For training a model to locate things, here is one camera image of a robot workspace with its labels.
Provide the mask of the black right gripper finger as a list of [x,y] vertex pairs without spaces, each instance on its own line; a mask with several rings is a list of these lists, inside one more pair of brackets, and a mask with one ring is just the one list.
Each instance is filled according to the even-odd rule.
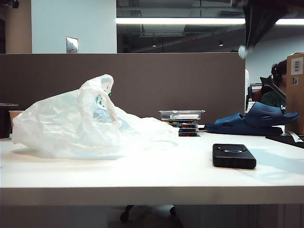
[[302,0],[240,0],[238,7],[243,10],[246,26],[245,44],[238,54],[245,59],[261,38],[275,23],[291,12],[304,10]]

